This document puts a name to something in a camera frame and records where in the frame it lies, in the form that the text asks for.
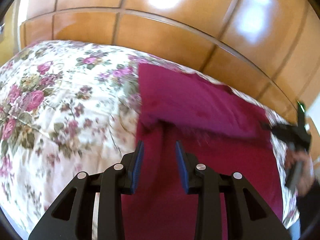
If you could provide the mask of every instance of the human hand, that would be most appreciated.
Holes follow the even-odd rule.
[[[297,161],[303,162],[301,178],[297,183],[297,190],[299,197],[304,197],[311,189],[316,177],[313,173],[311,156],[309,154],[306,154],[304,151],[296,152],[288,149],[284,167],[286,169],[290,169]]]

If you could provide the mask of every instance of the round metal rivet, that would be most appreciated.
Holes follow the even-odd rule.
[[[78,179],[84,179],[86,176],[87,176],[87,174],[83,171],[78,173],[78,175],[77,175]]]
[[[233,177],[234,177],[235,179],[242,179],[242,174],[241,174],[240,172],[235,172],[235,173],[233,174]]]
[[[197,168],[198,170],[200,170],[200,171],[203,171],[203,170],[205,170],[205,165],[202,164],[202,163],[199,163],[199,164],[197,164],[196,168]]]
[[[113,166],[113,168],[116,170],[116,171],[119,171],[119,170],[122,170],[123,169],[123,165],[121,163],[118,163],[116,164],[115,166]]]

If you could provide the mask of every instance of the floral bedsheet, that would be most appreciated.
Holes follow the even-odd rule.
[[[29,46],[0,68],[0,205],[25,231],[32,231],[79,171],[103,172],[134,151],[140,62],[198,73],[219,83],[147,53],[76,41]],[[265,108],[271,123],[285,122],[253,98],[234,93]],[[299,213],[296,195],[284,187],[286,146],[273,136],[272,144],[283,193],[283,223],[289,227]]]

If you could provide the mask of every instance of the maroon fabric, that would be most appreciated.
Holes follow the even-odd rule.
[[[268,121],[263,109],[233,95],[226,86],[147,64],[139,67],[139,86],[142,112],[137,140],[144,141],[145,156],[136,194],[122,196],[126,239],[194,238],[197,196],[185,195],[182,189],[174,146],[178,139],[187,152],[216,172],[244,174],[282,220],[282,191],[270,133],[260,128],[260,121]]]

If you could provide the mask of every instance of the person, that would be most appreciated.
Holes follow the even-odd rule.
[[[303,233],[308,233],[309,226],[315,227],[315,223],[319,223],[320,184],[313,171],[311,156],[304,151],[287,150],[285,168],[291,168],[297,161],[303,162],[301,178],[297,184],[297,207],[300,212],[300,230],[303,238]]]

